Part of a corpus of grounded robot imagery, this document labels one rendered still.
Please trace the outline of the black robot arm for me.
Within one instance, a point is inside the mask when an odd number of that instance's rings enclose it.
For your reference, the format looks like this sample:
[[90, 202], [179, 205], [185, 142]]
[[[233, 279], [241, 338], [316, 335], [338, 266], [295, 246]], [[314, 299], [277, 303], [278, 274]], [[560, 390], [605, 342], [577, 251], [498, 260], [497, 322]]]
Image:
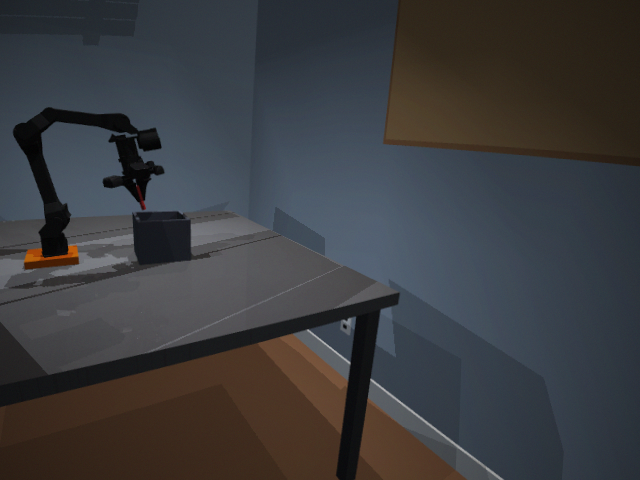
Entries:
[[[72, 215], [67, 208], [67, 203], [63, 205], [60, 203], [43, 157], [41, 133], [55, 121], [98, 126], [119, 133], [127, 132], [131, 135], [137, 134], [137, 136], [129, 138], [126, 138], [125, 135], [115, 136], [112, 134], [109, 142], [116, 143], [119, 156], [138, 153], [134, 138], [137, 138], [139, 149], [143, 149], [143, 152], [161, 148], [155, 127], [138, 131], [130, 124], [128, 117], [122, 113], [89, 114], [47, 107], [28, 122], [17, 124], [14, 127], [13, 135], [27, 156], [44, 204], [46, 224], [39, 232], [41, 253], [44, 258], [68, 254], [67, 238], [62, 231], [67, 227]], [[150, 173], [156, 171], [153, 161], [144, 163], [141, 159], [138, 158], [138, 162], [134, 163], [128, 162], [126, 167], [128, 176], [133, 176], [136, 180], [150, 178]]]

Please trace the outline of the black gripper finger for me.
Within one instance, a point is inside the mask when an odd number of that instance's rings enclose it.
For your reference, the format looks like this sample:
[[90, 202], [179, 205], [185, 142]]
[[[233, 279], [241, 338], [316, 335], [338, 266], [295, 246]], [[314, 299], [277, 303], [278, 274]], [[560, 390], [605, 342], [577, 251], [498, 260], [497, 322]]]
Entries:
[[145, 201], [146, 186], [149, 180], [151, 180], [151, 178], [145, 180], [135, 180], [136, 184], [140, 187], [143, 201]]
[[141, 202], [137, 188], [136, 188], [136, 183], [132, 183], [130, 185], [123, 185], [127, 190], [130, 191], [130, 193], [133, 195], [133, 197], [138, 201]]

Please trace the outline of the red peg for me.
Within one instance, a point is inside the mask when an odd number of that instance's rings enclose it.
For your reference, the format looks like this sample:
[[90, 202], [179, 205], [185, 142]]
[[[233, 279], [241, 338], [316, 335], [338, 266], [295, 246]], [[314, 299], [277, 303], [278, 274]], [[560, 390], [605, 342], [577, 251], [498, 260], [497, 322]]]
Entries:
[[141, 200], [141, 202], [140, 202], [140, 204], [141, 204], [141, 210], [146, 210], [145, 204], [144, 204], [143, 199], [142, 199], [142, 193], [141, 193], [141, 190], [140, 190], [139, 185], [137, 185], [137, 186], [136, 186], [136, 188], [137, 188], [137, 191], [138, 191], [138, 194], [139, 194], [140, 200]]

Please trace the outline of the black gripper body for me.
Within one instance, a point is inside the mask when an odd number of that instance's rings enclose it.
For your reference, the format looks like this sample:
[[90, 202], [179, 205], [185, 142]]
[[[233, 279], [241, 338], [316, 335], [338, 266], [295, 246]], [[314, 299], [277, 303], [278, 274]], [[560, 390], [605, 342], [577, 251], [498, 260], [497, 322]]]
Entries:
[[[138, 157], [138, 155], [139, 155], [139, 153], [133, 154], [133, 155], [127, 155], [127, 156], [119, 156], [120, 159], [118, 159], [118, 161], [123, 166], [122, 175], [124, 175], [124, 176], [113, 175], [113, 176], [109, 176], [109, 177], [103, 178], [102, 182], [103, 182], [104, 187], [106, 187], [106, 188], [116, 188], [116, 187], [122, 186], [122, 184], [123, 185], [132, 184], [134, 177], [133, 176], [128, 176], [126, 167], [127, 167], [127, 163], [130, 162], [130, 161], [132, 161], [133, 163], [134, 162], [138, 162], [138, 158], [141, 158], [141, 156]], [[150, 173], [150, 175], [155, 174], [157, 176], [157, 175], [160, 175], [160, 174], [164, 173], [164, 170], [163, 170], [162, 166], [155, 165], [155, 170], [156, 171]]]

